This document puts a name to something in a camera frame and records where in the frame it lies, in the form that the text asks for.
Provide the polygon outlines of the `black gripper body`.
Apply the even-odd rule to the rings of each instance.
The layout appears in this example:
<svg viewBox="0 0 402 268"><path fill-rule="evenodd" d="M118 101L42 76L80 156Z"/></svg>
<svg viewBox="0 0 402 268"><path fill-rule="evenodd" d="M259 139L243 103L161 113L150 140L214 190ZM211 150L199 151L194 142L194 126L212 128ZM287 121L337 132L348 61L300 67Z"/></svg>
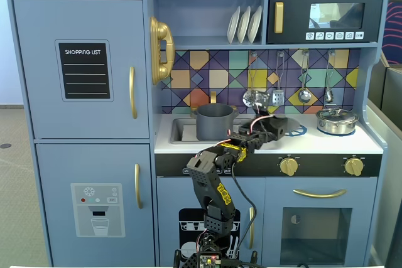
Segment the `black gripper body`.
<svg viewBox="0 0 402 268"><path fill-rule="evenodd" d="M273 116L260 116L239 126L238 133L245 141L262 140L263 143L275 141L272 133L271 120Z"/></svg>

